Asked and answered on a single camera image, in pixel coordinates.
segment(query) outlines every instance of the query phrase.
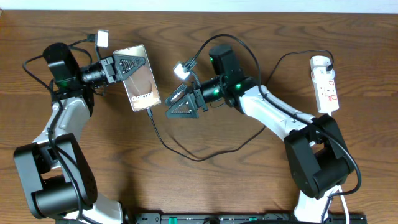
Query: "power strip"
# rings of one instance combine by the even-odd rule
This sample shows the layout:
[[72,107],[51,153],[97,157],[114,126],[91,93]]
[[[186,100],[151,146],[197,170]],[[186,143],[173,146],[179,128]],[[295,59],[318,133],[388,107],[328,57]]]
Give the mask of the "power strip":
[[326,70],[327,66],[330,65],[330,59],[325,56],[312,57],[310,64],[318,112],[331,115],[331,112],[339,108],[334,79],[335,71],[333,69]]

